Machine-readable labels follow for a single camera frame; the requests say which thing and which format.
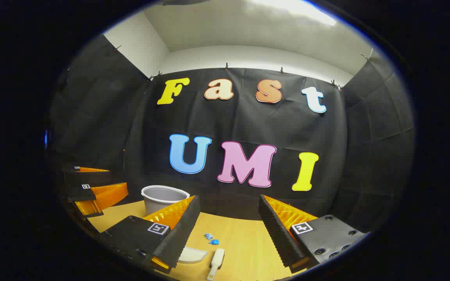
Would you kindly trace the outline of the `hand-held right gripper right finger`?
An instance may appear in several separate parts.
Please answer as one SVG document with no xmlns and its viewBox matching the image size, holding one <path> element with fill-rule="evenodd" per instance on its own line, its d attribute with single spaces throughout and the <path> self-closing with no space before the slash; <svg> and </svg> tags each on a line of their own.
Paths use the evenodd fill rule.
<svg viewBox="0 0 450 281">
<path fill-rule="evenodd" d="M 261 194 L 258 212 L 277 253 L 292 273 L 317 267 L 367 238 L 334 215 L 315 217 Z"/>
</svg>

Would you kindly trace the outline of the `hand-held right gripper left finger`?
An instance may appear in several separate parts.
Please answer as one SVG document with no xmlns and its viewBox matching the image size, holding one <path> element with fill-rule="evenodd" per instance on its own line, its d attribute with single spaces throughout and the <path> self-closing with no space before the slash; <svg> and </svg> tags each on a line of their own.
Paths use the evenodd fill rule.
<svg viewBox="0 0 450 281">
<path fill-rule="evenodd" d="M 171 270 L 199 215 L 200 198 L 190 196 L 144 218 L 130 215 L 100 233 L 100 241 L 138 267 Z"/>
</svg>

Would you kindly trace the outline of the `grey plastic dustpan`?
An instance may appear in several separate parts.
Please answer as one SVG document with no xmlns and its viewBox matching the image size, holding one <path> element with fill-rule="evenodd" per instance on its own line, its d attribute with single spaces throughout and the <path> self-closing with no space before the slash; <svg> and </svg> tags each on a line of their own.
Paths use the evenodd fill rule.
<svg viewBox="0 0 450 281">
<path fill-rule="evenodd" d="M 191 247 L 184 247 L 177 262 L 182 264 L 200 263 L 207 257 L 208 253 L 208 251 L 203 251 Z"/>
</svg>

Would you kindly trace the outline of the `grey plastic garbage bin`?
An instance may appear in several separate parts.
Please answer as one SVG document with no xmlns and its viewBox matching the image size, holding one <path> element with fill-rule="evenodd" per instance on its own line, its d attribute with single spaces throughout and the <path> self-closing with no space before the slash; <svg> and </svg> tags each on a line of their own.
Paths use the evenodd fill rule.
<svg viewBox="0 0 450 281">
<path fill-rule="evenodd" d="M 188 199 L 190 194 L 184 190 L 164 185 L 150 185 L 141 189 L 147 215 L 162 210 L 174 203 Z"/>
</svg>

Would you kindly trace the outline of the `small grey broom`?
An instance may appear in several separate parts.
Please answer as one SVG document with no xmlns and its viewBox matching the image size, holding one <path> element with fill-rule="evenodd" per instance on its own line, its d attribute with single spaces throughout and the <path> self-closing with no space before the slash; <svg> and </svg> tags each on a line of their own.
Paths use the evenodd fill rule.
<svg viewBox="0 0 450 281">
<path fill-rule="evenodd" d="M 216 277 L 216 273 L 218 269 L 223 264 L 223 258 L 225 256 L 225 250 L 224 249 L 216 249 L 214 252 L 214 256 L 211 259 L 211 263 L 209 265 L 209 273 L 207 274 L 206 280 L 207 281 L 214 281 Z"/>
</svg>

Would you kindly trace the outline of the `black backdrop cloth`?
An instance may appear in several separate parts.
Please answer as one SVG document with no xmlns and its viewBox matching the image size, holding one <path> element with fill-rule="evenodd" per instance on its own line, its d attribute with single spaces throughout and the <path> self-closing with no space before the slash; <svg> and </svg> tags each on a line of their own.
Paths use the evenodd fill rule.
<svg viewBox="0 0 450 281">
<path fill-rule="evenodd" d="M 265 194 L 375 231 L 398 206 L 414 157 L 414 118 L 377 54 L 338 91 L 260 69 L 195 69 L 147 81 L 104 37 L 61 76 L 51 148 L 64 164 L 109 169 L 124 203 L 166 185 L 202 212 L 259 220 Z"/>
</svg>

